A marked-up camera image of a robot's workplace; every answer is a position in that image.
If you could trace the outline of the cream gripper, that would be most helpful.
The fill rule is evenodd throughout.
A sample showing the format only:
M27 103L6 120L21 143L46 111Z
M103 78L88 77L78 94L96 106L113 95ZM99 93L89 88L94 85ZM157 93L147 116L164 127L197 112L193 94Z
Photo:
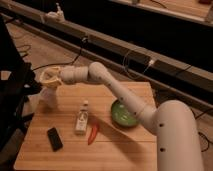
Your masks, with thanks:
M49 67L44 69L40 75L40 79L41 80L51 79L51 81L41 82L41 84L47 88L57 88L58 86L60 86L62 84L60 71L61 71L60 67Z

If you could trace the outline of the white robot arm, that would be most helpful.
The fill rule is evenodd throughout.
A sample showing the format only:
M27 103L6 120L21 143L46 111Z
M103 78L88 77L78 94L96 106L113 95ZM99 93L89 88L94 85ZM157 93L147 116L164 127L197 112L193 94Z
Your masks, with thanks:
M196 120L185 103L168 100L154 108L99 62L83 67L48 67L39 81L48 88L76 83L105 85L147 131L157 136L158 171L204 171Z

